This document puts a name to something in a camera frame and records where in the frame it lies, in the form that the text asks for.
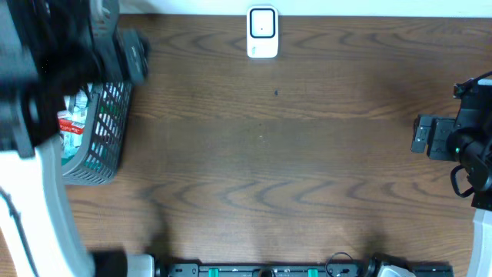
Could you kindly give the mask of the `red stick sachet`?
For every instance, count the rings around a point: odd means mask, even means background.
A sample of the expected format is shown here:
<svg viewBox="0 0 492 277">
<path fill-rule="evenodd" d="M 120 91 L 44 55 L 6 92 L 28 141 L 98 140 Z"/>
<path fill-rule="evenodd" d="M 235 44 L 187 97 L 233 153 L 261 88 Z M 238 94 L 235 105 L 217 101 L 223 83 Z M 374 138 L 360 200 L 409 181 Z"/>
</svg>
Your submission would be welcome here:
<svg viewBox="0 0 492 277">
<path fill-rule="evenodd" d="M 85 123 L 78 116 L 73 115 L 69 111 L 61 111 L 58 113 L 59 128 L 63 132 L 70 132 L 76 135 L 82 135 L 85 130 Z"/>
</svg>

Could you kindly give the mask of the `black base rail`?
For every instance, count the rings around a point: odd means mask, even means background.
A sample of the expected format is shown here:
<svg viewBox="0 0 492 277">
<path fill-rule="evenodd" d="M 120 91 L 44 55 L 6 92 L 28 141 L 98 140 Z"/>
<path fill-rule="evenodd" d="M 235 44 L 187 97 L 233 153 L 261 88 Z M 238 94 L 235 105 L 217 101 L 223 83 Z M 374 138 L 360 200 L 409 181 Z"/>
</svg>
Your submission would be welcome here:
<svg viewBox="0 0 492 277">
<path fill-rule="evenodd" d="M 158 265 L 156 277 L 454 277 L 449 265 L 418 265 L 404 269 L 383 265 L 366 273 L 356 263 L 330 263 L 325 265 L 199 265 L 181 263 Z"/>
</svg>

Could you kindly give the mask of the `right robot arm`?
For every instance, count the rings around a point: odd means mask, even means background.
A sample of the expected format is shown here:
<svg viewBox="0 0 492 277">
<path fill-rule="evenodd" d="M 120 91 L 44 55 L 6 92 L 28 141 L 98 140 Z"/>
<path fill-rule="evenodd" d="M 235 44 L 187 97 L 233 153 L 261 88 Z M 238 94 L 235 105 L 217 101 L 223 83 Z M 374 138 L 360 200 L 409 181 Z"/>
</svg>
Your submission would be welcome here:
<svg viewBox="0 0 492 277">
<path fill-rule="evenodd" d="M 419 114 L 411 151 L 432 160 L 456 162 L 450 182 L 454 193 L 472 196 L 474 244 L 468 276 L 491 275 L 491 73 L 454 84 L 460 100 L 454 118 Z"/>
</svg>

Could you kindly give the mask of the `grey plastic mesh basket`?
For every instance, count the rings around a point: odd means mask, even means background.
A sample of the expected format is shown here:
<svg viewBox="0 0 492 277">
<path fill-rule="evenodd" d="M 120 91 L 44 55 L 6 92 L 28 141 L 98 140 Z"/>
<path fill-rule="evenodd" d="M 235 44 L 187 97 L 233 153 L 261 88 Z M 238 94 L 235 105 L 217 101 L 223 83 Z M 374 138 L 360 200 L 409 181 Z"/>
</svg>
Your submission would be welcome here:
<svg viewBox="0 0 492 277">
<path fill-rule="evenodd" d="M 81 145 L 62 160 L 66 185 L 103 185 L 116 175 L 130 109 L 131 84 L 118 41 L 119 3 L 104 0 L 102 16 L 91 21 L 91 35 L 103 62 L 103 77 L 88 90 L 88 113 Z"/>
</svg>

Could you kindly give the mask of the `teal snack packet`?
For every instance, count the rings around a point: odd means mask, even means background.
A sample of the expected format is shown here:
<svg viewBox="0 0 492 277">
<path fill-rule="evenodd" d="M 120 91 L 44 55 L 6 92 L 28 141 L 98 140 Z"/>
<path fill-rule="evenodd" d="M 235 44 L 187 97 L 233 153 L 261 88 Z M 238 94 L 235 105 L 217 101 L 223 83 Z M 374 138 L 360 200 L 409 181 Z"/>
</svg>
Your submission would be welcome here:
<svg viewBox="0 0 492 277">
<path fill-rule="evenodd" d="M 88 96 L 84 90 L 65 96 L 65 110 L 58 112 L 61 138 L 61 163 L 64 165 L 79 150 L 88 117 Z"/>
</svg>

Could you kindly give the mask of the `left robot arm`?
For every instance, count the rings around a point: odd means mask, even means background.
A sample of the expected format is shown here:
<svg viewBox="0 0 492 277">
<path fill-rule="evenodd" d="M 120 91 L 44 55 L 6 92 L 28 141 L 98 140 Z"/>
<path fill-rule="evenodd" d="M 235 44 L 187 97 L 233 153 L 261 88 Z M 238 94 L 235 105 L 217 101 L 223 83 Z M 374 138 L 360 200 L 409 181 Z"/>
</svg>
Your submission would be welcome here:
<svg viewBox="0 0 492 277">
<path fill-rule="evenodd" d="M 148 43 L 117 1 L 1 3 L 1 230 L 19 276 L 153 276 L 149 254 L 83 246 L 62 181 L 58 113 L 87 84 L 141 84 Z"/>
</svg>

